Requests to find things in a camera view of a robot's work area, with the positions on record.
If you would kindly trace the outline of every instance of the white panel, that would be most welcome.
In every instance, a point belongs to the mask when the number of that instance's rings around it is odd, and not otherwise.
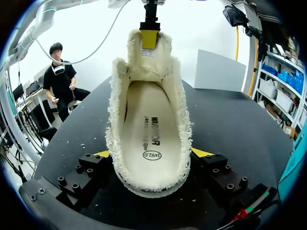
[[[208,51],[198,51],[194,88],[241,91],[246,66]]]

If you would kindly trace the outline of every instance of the black bag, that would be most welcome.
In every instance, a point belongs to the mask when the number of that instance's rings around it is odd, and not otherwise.
[[[241,10],[235,7],[234,4],[231,4],[231,6],[225,6],[223,15],[232,27],[236,27],[237,25],[246,27],[248,25],[248,18]]]
[[[39,84],[37,83],[37,81],[34,81],[30,87],[29,87],[29,94],[33,94],[34,92],[36,92],[39,89]]]

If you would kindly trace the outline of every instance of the white wall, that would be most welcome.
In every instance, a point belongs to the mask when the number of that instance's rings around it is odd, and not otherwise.
[[[236,29],[229,25],[222,13],[227,4],[230,3],[226,0],[167,0],[164,6],[158,6],[161,30],[173,38],[173,54],[182,63],[185,81],[191,81],[196,74],[198,49],[235,58]],[[106,0],[56,12],[53,27],[38,40],[47,51],[53,43],[61,42],[64,60],[80,60],[100,44],[117,12],[107,8]],[[116,57],[126,58],[128,34],[138,28],[144,18],[145,9],[141,0],[132,0],[126,5],[100,50],[88,60],[74,65],[78,87],[92,91],[110,76],[112,60]],[[247,46],[244,42],[249,38],[246,37],[240,33],[238,56],[238,61],[245,65],[249,61],[249,44]],[[21,82],[32,82],[33,76],[49,63],[50,60],[34,43],[20,62]],[[17,87],[17,73],[18,64],[15,64],[11,67],[13,88]]]

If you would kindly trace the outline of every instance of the screw hole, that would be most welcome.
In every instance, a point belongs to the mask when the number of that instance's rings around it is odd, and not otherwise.
[[[233,189],[235,186],[233,184],[228,184],[227,189]]]

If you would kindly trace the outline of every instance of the computer monitor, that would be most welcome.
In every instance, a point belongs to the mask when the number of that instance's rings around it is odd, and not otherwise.
[[[25,96],[26,97],[30,96],[30,86],[25,89]]]
[[[20,85],[13,91],[14,101],[17,101],[18,98],[22,97],[23,94],[24,94],[23,85],[20,84]]]
[[[43,85],[44,85],[44,75],[41,76],[41,77],[38,79],[38,85],[39,85],[39,87],[43,87]]]

